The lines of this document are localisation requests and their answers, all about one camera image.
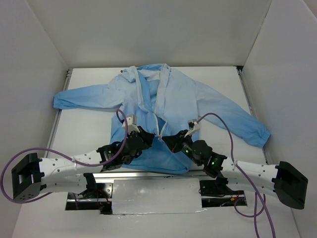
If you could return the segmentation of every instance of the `white surface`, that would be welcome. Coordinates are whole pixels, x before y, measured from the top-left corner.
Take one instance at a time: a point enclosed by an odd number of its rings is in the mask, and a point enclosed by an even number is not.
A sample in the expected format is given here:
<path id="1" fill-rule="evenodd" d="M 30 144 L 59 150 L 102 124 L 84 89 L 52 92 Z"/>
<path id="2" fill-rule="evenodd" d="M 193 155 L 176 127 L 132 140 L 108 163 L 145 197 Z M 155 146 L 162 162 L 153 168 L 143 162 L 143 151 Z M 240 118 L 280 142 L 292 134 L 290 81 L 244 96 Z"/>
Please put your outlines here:
<path id="1" fill-rule="evenodd" d="M 201 212 L 198 178 L 115 180 L 114 214 Z"/>
<path id="2" fill-rule="evenodd" d="M 244 65 L 271 0 L 28 0 L 70 67 Z"/>
<path id="3" fill-rule="evenodd" d="M 46 146 L 66 64 L 23 0 L 0 1 L 0 170 L 17 152 Z M 11 169 L 7 192 L 11 191 Z M 20 205 L 0 194 L 0 231 L 11 237 Z"/>
<path id="4" fill-rule="evenodd" d="M 179 70 L 212 86 L 245 110 L 248 109 L 234 67 L 184 67 Z M 74 69 L 69 88 L 107 83 L 119 72 L 120 68 Z M 113 115 L 114 113 L 94 110 L 63 110 L 53 149 L 72 155 L 107 144 L 110 140 L 110 119 Z M 230 142 L 225 130 L 202 121 L 201 138 L 205 139 L 214 151 L 229 155 Z M 249 146 L 235 136 L 233 139 L 236 159 L 264 163 L 260 148 Z M 249 206 L 241 208 L 241 211 L 251 214 L 254 195 L 247 192 L 246 196 Z M 253 220 L 236 214 L 233 207 L 209 208 L 195 214 L 107 216 L 99 215 L 97 211 L 65 211 L 65 204 L 66 193 L 55 193 L 36 203 L 24 204 L 13 237 L 39 238 L 44 234 L 46 238 L 255 237 Z M 275 223 L 277 237 L 298 238 L 290 208 L 270 196 L 267 198 L 267 205 Z M 271 238 L 264 213 L 258 219 L 258 227 L 261 238 Z"/>
<path id="5" fill-rule="evenodd" d="M 272 133 L 268 159 L 288 161 L 309 180 L 303 238 L 317 234 L 317 19 L 301 0 L 274 0 L 243 69 L 257 117 Z"/>

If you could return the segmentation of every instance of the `white wall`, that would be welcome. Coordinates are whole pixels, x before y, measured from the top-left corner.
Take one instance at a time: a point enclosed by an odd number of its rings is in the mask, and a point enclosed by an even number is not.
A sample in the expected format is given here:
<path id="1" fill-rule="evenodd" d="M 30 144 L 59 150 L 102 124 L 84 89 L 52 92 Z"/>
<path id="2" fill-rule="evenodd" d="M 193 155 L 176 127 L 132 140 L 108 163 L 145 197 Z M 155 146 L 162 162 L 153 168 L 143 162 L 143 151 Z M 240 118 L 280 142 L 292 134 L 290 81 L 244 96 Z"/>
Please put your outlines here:
<path id="1" fill-rule="evenodd" d="M 67 66 L 24 0 L 0 1 L 0 170 L 17 152 L 46 146 Z M 10 170 L 6 174 L 8 193 Z M 0 231 L 11 237 L 20 205 L 0 194 Z"/>
<path id="2" fill-rule="evenodd" d="M 273 0 L 243 69 L 256 116 L 271 131 L 269 160 L 288 161 L 309 179 L 302 238 L 317 234 L 317 19 L 302 0 Z"/>
<path id="3" fill-rule="evenodd" d="M 271 0 L 28 0 L 70 67 L 243 65 Z"/>
<path id="4" fill-rule="evenodd" d="M 304 0 L 312 13 L 317 17 L 317 0 Z"/>

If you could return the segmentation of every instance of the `fabric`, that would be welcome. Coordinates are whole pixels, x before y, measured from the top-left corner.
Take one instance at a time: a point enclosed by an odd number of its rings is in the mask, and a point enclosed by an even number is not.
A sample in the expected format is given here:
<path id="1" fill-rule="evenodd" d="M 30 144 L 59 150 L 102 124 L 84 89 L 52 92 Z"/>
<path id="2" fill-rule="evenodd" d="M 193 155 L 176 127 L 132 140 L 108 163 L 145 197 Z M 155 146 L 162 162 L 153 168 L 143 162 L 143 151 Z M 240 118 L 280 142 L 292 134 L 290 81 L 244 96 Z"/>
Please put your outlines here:
<path id="1" fill-rule="evenodd" d="M 189 129 L 187 121 L 209 112 L 223 118 L 230 131 L 250 145 L 262 147 L 270 136 L 261 122 L 235 102 L 167 64 L 132 66 L 109 84 L 62 91 L 54 97 L 54 107 L 59 109 L 118 106 L 126 115 L 136 115 L 137 125 L 156 135 L 152 148 L 144 150 L 130 165 L 124 165 L 132 169 L 171 174 L 187 172 L 191 160 L 181 152 L 171 153 L 161 137 Z M 205 119 L 224 128 L 216 117 Z M 123 139 L 121 126 L 114 116 L 111 143 Z M 192 138 L 197 140 L 199 134 L 195 133 Z"/>

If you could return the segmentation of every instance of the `wire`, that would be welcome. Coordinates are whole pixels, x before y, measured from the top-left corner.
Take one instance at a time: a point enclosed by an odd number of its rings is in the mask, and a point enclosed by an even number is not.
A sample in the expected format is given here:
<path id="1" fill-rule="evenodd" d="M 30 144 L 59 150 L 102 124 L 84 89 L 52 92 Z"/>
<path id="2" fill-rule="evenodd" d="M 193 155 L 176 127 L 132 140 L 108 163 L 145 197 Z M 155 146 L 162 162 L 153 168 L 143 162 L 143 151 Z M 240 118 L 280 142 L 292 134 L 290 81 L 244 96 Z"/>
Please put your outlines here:
<path id="1" fill-rule="evenodd" d="M 78 202 L 77 202 L 77 198 L 76 198 L 76 194 L 73 193 L 74 199 L 75 199 L 75 205 L 76 205 L 76 210 L 79 210 L 78 208 Z"/>
<path id="2" fill-rule="evenodd" d="M 99 189 L 99 192 L 101 193 L 101 195 L 104 196 L 104 198 L 107 200 L 107 203 L 109 204 L 109 200 L 108 200 L 107 196 L 104 195 L 103 191 L 101 189 Z"/>
<path id="3" fill-rule="evenodd" d="M 104 161 L 104 162 L 102 162 L 102 163 L 100 163 L 100 164 L 92 164 L 92 165 L 90 165 L 90 164 L 82 163 L 82 162 L 80 162 L 80 161 L 76 161 L 77 164 L 82 165 L 82 166 L 86 166 L 86 167 L 104 166 L 104 165 L 110 163 L 111 161 L 113 161 L 113 160 L 121 153 L 121 151 L 123 150 L 123 148 L 124 148 L 124 146 L 125 146 L 125 142 L 126 142 L 127 136 L 128 136 L 128 122 L 127 122 L 127 117 L 125 116 L 125 114 L 123 113 L 123 111 L 121 111 L 120 109 L 118 109 L 118 110 L 116 111 L 116 113 L 118 113 L 118 112 L 120 112 L 120 113 L 122 114 L 122 116 L 123 116 L 123 118 L 124 118 L 124 123 L 125 123 L 124 139 L 123 139 L 123 141 L 122 141 L 122 145 L 121 145 L 121 147 L 119 148 L 118 152 L 117 152 L 111 159 L 109 159 L 109 160 L 107 160 L 107 161 Z M 9 160 L 9 162 L 5 165 L 5 167 L 4 167 L 4 169 L 3 169 L 2 173 L 1 173 L 1 177 L 0 177 L 0 188 L 1 188 L 1 192 L 3 193 L 3 195 L 5 196 L 5 198 L 8 199 L 8 200 L 11 201 L 11 202 L 20 203 L 20 204 L 35 202 L 35 201 L 38 201 L 38 200 L 40 200 L 41 198 L 44 198 L 44 197 L 46 197 L 47 195 L 51 194 L 51 192 L 49 192 L 49 193 L 46 193 L 46 194 L 44 194 L 43 196 L 37 197 L 37 198 L 35 198 L 35 199 L 33 199 L 33 200 L 21 201 L 21 202 L 20 202 L 20 201 L 14 201 L 14 200 L 6 193 L 6 191 L 4 190 L 3 178 L 4 178 L 5 171 L 7 170 L 7 168 L 9 167 L 9 165 L 10 165 L 18 156 L 20 156 L 21 154 L 24 154 L 24 153 L 26 153 L 26 152 L 33 151 L 33 150 L 49 151 L 49 152 L 51 152 L 51 153 L 60 155 L 60 156 L 64 157 L 64 158 L 67 159 L 67 160 L 73 161 L 73 159 L 72 159 L 71 157 L 69 157 L 69 156 L 67 156 L 67 155 L 65 155 L 65 154 L 63 154 L 63 153 L 60 153 L 60 152 L 58 152 L 58 151 L 56 151 L 56 150 L 52 150 L 52 149 L 49 149 L 49 148 L 44 148 L 44 147 L 34 147 L 34 148 L 26 149 L 26 150 L 23 150 L 23 151 L 17 153 L 17 154 L 16 154 L 15 156 L 13 156 L 13 157 Z"/>
<path id="4" fill-rule="evenodd" d="M 205 115 L 203 115 L 201 118 L 199 118 L 199 120 L 197 121 L 197 123 L 199 123 L 202 119 L 204 119 L 206 116 L 208 115 L 213 115 L 215 117 L 217 117 L 224 125 L 224 127 L 227 129 L 228 131 L 228 134 L 229 134 L 229 137 L 230 137 L 230 141 L 231 141 L 231 151 L 230 151 L 230 154 L 231 154 L 231 159 L 232 161 L 234 162 L 234 158 L 233 158 L 233 139 L 232 139 L 232 135 L 231 135 L 231 132 L 229 130 L 229 127 L 227 126 L 227 124 L 224 122 L 224 120 L 218 116 L 217 114 L 215 113 L 207 113 Z M 244 177 L 246 177 L 246 179 L 249 181 L 249 183 L 251 184 L 251 186 L 253 187 L 253 189 L 255 190 L 256 192 L 256 197 L 259 197 L 262 205 L 263 205 L 263 208 L 265 210 L 265 213 L 266 213 L 266 216 L 268 218 L 268 222 L 271 226 L 271 231 L 272 231 L 272 236 L 273 238 L 276 238 L 276 234 L 275 234 L 275 229 L 274 229 L 274 224 L 273 224 L 273 221 L 272 221 L 272 218 L 271 218 L 271 215 L 269 214 L 269 211 L 267 209 L 267 206 L 262 198 L 262 196 L 260 195 L 260 192 L 259 190 L 257 189 L 256 185 L 254 184 L 254 182 L 250 179 L 250 177 L 243 171 L 243 169 L 238 165 L 236 164 L 236 167 L 238 168 L 238 170 L 240 170 L 240 172 L 244 175 Z M 256 231 L 256 234 L 257 236 L 259 235 L 258 234 L 258 227 L 257 227 L 257 220 L 256 220 L 256 207 L 255 207 L 255 217 L 254 217 L 254 228 L 255 228 L 255 231 Z"/>
<path id="5" fill-rule="evenodd" d="M 211 194 L 211 193 L 201 193 L 201 189 L 198 190 L 198 193 L 201 195 L 201 196 L 207 196 L 207 197 L 224 197 L 225 194 L 223 195 L 216 195 L 216 194 Z"/>
<path id="6" fill-rule="evenodd" d="M 239 213 L 241 216 L 243 217 L 249 217 L 249 218 L 252 218 L 254 217 L 254 215 L 246 215 L 246 214 L 243 214 L 242 212 L 240 212 L 237 208 L 237 203 L 238 201 L 240 200 L 243 200 L 245 199 L 244 197 L 240 197 L 238 198 L 235 202 L 234 202 L 234 209 L 236 210 L 237 213 Z M 264 211 L 264 207 L 262 207 L 261 211 L 259 211 L 259 213 L 257 214 L 257 216 L 259 216 L 262 212 Z"/>

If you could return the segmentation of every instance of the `jacket sleeve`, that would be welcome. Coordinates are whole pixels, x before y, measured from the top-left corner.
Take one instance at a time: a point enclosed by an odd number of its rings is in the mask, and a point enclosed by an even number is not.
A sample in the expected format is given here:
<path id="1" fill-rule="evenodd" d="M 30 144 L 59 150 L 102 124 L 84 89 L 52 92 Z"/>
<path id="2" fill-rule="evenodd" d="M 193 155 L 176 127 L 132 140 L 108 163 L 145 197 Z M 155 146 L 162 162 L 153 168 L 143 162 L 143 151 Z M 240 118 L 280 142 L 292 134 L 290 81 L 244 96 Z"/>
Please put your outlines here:
<path id="1" fill-rule="evenodd" d="M 230 131 L 249 145 L 263 147 L 270 136 L 266 127 L 239 105 L 200 82 L 196 82 L 196 101 L 199 117 L 206 113 L 219 115 Z M 205 120 L 225 129 L 215 116 L 207 116 Z"/>
<path id="2" fill-rule="evenodd" d="M 107 84 L 70 89 L 54 96 L 54 108 L 113 108 L 123 103 L 124 92 Z"/>

